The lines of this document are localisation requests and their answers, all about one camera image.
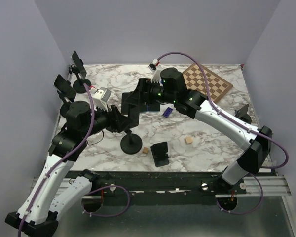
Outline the black phone blue edge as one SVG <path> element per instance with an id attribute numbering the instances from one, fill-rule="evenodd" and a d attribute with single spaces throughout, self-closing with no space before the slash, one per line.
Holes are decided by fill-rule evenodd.
<path id="1" fill-rule="evenodd" d="M 148 111 L 158 113 L 160 111 L 160 104 L 156 103 L 148 105 Z"/>

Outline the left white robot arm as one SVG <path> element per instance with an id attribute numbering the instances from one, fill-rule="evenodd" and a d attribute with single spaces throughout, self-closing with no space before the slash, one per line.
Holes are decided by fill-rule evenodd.
<path id="1" fill-rule="evenodd" d="M 10 212 L 5 222 L 29 237 L 51 237 L 56 232 L 60 218 L 86 194 L 103 193 L 100 176 L 85 169 L 59 196 L 56 195 L 63 179 L 87 146 L 87 138 L 104 129 L 121 133 L 132 120 L 123 115 L 117 106 L 95 109 L 93 103 L 76 101 L 70 104 L 66 123 L 53 138 L 43 171 L 24 204 Z"/>

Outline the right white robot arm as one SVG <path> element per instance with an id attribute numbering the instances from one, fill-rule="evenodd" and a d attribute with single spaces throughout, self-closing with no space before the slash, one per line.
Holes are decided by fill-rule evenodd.
<path id="1" fill-rule="evenodd" d="M 159 71 L 151 79 L 140 78 L 123 103 L 129 109 L 143 104 L 171 103 L 179 113 L 208 124 L 236 143 L 243 153 L 217 181 L 218 190 L 224 194 L 247 174 L 258 173 L 271 151 L 270 128 L 247 124 L 222 110 L 203 93 L 188 89 L 183 74 L 176 68 Z"/>

